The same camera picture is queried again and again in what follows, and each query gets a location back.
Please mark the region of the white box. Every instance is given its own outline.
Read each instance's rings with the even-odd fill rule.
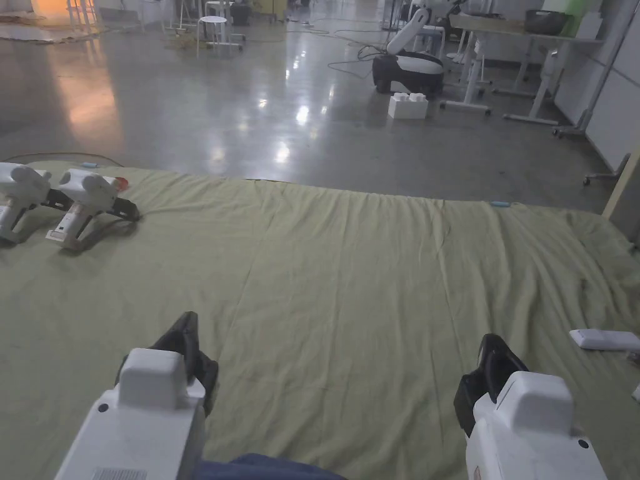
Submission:
[[[389,99],[389,116],[398,119],[418,120],[427,115],[429,102],[421,93],[394,93]]]

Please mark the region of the polished floor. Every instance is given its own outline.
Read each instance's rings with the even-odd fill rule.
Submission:
[[[381,11],[381,0],[317,0],[296,15],[332,33],[373,30],[336,35],[380,42]],[[193,44],[179,48],[159,29],[0,42],[0,156],[93,152],[126,166],[594,212],[611,192],[582,187],[585,173],[605,171],[588,143],[501,118],[525,113],[529,100],[488,94],[491,118],[436,108],[425,121],[394,121],[371,62],[333,65],[354,74],[329,68],[356,58],[348,38],[265,20],[243,33],[232,58],[202,50],[196,59]],[[487,70],[497,84],[513,75]]]

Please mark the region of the white robot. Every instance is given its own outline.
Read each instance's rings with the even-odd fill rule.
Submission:
[[[413,40],[431,20],[430,6],[443,3],[441,0],[420,0],[418,10],[411,20],[388,43],[386,54],[373,59],[373,83],[380,93],[391,90],[391,82],[400,82],[412,93],[424,93],[427,96],[438,94],[444,85],[444,66],[442,62],[424,53],[407,52],[404,47]]]
[[[81,234],[96,215],[106,212],[125,221],[138,221],[136,204],[118,197],[120,181],[98,173],[71,168],[60,180],[59,189],[51,187],[51,173],[28,165],[0,163],[0,238],[11,243],[24,240],[18,231],[20,219],[29,210],[42,205],[66,214],[47,239],[62,248],[80,250]]]
[[[19,163],[0,163],[0,193],[6,202],[0,205],[0,238],[11,243],[23,240],[16,231],[18,222],[29,210],[44,205],[69,210],[73,201],[61,191],[51,188],[51,173],[34,170]]]
[[[470,480],[606,480],[573,423],[564,380],[529,372],[498,335],[484,336],[479,360],[454,399]],[[217,375],[199,350],[197,315],[186,312],[152,347],[125,358],[56,480],[197,480]]]

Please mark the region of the table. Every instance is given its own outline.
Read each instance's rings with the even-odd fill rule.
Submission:
[[[533,94],[528,92],[520,92],[518,87],[522,82],[522,78],[527,70],[529,64],[529,58],[535,41],[540,42],[553,42],[556,45],[560,45],[563,42],[571,42],[575,44],[598,44],[602,43],[600,40],[588,40],[584,38],[574,38],[568,36],[553,36],[553,35],[539,35],[537,33],[528,33],[524,30],[524,23],[519,20],[500,20],[500,19],[488,19],[484,17],[469,17],[462,15],[451,15],[451,26],[454,28],[461,28],[470,32],[470,38],[467,44],[467,50],[465,51],[465,69],[462,74],[462,78],[466,78],[467,72],[471,69],[471,76],[467,84],[467,91],[465,98],[462,102],[453,102],[446,100],[441,102],[441,108],[446,106],[456,106],[459,108],[475,109],[484,111],[486,115],[491,114],[491,108],[487,105],[475,104],[472,102],[473,95],[476,88],[477,77],[480,71],[480,62],[474,61],[474,58],[479,58],[484,54],[484,47],[486,39],[490,35],[514,35],[522,36],[529,39],[527,50],[525,51],[524,58],[520,64],[520,70],[513,90],[498,90],[497,93],[515,94],[523,96],[534,96],[533,105],[529,114],[524,115],[512,115],[505,114],[503,118],[508,120],[520,120],[523,122],[532,122],[536,124],[545,125],[557,125],[555,120],[548,120],[546,118],[539,118],[538,112],[542,105],[542,100],[547,92],[551,77],[556,68],[561,68],[562,65],[556,65],[557,49],[548,49],[545,64],[540,74],[541,81],[538,91]]]

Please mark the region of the wrinkled fabric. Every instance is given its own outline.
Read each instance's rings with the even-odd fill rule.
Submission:
[[[55,185],[71,164],[39,162]],[[204,459],[248,452],[349,479],[466,478],[453,398],[495,332],[562,376],[610,479],[640,478],[640,370],[579,349],[575,328],[638,333],[640,265],[586,213],[449,202],[129,168],[137,225],[94,242],[0,248],[0,465],[53,478],[132,348],[186,310],[220,364]]]

